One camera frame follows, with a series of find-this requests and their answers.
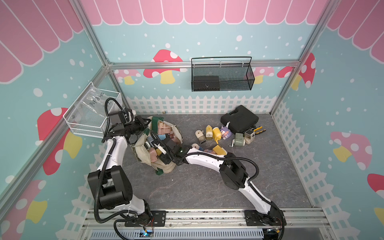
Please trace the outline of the blue pencil sharpener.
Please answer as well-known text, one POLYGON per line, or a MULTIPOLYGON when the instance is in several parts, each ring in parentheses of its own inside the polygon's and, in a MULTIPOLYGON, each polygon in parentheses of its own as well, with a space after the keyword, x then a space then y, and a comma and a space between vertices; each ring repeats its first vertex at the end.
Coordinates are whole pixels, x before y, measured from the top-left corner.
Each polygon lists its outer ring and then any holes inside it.
POLYGON ((199 151, 204 151, 204 149, 202 147, 200 147, 198 144, 192 144, 192 147, 196 150, 199 150, 199 151))

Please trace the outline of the pink boxy pencil sharpener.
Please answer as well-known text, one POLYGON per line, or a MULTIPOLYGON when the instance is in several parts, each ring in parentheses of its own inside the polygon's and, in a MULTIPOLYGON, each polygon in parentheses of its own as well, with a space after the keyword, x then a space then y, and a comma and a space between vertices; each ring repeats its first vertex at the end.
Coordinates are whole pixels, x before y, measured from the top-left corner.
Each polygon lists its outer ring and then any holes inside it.
POLYGON ((158 153, 154 148, 149 149, 150 161, 155 163, 158 160, 158 153))

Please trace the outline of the beige canvas tote bag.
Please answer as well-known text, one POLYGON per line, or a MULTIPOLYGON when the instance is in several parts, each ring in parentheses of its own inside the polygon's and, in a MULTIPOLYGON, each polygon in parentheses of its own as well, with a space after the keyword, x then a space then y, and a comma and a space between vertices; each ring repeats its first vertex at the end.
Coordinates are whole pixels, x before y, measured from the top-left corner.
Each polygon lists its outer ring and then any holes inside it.
POLYGON ((170 163, 166 165, 162 162, 162 154, 165 154, 166 151, 162 146, 160 146, 159 141, 154 139, 151 132, 158 134, 158 122, 162 121, 172 126, 174 133, 170 135, 158 135, 158 138, 160 140, 164 140, 165 138, 169 137, 175 143, 181 145, 183 143, 183 137, 177 126, 167 121, 164 121, 163 117, 150 116, 148 118, 151 120, 151 122, 149 123, 148 127, 143 131, 143 133, 139 136, 136 143, 132 145, 133 153, 139 162, 153 167, 158 175, 168 174, 174 170, 176 164, 170 163), (151 163, 150 161, 149 149, 151 148, 154 148, 158 153, 158 160, 155 163, 151 163))

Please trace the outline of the pink round character sharpener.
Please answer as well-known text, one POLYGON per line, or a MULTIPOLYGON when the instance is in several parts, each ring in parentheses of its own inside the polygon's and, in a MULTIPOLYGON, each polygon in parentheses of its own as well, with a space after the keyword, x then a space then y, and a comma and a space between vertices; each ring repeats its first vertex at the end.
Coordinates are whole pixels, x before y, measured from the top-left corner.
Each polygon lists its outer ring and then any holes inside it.
POLYGON ((217 153, 213 150, 204 150, 204 152, 206 153, 209 153, 209 154, 213 154, 213 155, 216 155, 217 153))

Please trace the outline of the cream pencil sharpener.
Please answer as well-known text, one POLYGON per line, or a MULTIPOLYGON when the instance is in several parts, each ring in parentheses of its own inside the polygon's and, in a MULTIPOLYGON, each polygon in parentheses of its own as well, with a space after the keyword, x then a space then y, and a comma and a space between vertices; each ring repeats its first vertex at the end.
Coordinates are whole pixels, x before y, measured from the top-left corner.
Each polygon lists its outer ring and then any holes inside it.
POLYGON ((254 130, 252 130, 252 129, 247 130, 244 133, 245 143, 247 145, 251 144, 255 140, 255 135, 256 135, 256 133, 254 130))
POLYGON ((205 143, 207 141, 204 133, 201 130, 197 130, 195 132, 195 135, 198 138, 200 144, 203 144, 203 143, 205 143))

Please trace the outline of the purple pencil sharpener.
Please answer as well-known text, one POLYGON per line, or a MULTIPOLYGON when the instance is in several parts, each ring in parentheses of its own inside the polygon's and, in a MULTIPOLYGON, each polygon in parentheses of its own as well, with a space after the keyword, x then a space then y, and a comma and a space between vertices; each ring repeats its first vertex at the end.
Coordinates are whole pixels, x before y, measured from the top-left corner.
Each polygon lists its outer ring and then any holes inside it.
POLYGON ((226 125, 222 126, 221 129, 220 129, 223 140, 227 140, 227 139, 229 139, 232 136, 232 132, 229 129, 230 123, 231 122, 227 122, 226 125))

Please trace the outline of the green pencil sharpener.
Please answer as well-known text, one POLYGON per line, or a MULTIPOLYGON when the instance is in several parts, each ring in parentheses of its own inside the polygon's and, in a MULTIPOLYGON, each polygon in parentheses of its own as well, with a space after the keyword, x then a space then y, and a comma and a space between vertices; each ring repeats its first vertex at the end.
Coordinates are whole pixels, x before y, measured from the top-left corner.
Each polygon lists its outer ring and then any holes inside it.
POLYGON ((236 133, 230 147, 243 147, 246 144, 244 134, 236 133))

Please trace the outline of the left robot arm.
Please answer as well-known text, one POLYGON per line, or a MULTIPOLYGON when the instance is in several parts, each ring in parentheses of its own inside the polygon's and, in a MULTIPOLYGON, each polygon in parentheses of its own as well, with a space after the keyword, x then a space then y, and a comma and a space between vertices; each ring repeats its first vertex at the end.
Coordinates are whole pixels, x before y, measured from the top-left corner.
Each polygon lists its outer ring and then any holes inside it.
POLYGON ((88 175, 94 197, 94 216, 99 224, 110 220, 146 226, 153 220, 149 204, 133 194, 133 187, 122 168, 132 135, 141 134, 151 122, 123 108, 115 98, 105 101, 107 127, 102 142, 107 151, 101 165, 88 175))

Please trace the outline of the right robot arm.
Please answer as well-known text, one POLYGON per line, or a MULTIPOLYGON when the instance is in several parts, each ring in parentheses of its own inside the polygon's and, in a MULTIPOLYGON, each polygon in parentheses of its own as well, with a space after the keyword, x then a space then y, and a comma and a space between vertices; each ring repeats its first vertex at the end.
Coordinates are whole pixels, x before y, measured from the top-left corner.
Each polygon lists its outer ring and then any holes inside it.
POLYGON ((178 145, 170 138, 163 140, 152 130, 150 136, 161 151, 161 159, 177 165, 190 164, 209 168, 218 172, 224 184, 242 193, 254 206, 246 216, 261 226, 285 227, 287 222, 283 211, 271 200, 265 197, 253 184, 260 173, 258 165, 249 159, 234 155, 214 155, 200 151, 191 146, 178 145))

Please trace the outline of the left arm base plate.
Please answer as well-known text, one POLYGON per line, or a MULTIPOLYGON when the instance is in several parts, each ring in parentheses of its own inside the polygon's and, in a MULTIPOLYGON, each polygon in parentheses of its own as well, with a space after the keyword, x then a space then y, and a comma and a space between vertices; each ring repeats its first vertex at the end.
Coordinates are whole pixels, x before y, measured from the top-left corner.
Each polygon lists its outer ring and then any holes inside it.
POLYGON ((143 213, 131 222, 126 222, 125 227, 164 227, 166 211, 151 211, 151 214, 143 213))

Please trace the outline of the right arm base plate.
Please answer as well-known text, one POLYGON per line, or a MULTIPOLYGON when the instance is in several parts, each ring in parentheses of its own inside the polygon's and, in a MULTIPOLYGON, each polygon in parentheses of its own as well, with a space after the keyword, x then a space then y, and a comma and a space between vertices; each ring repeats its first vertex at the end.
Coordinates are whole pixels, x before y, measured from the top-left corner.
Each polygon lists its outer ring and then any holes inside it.
POLYGON ((256 210, 245 210, 247 226, 286 226, 284 213, 281 210, 271 208, 267 214, 261 214, 256 210))

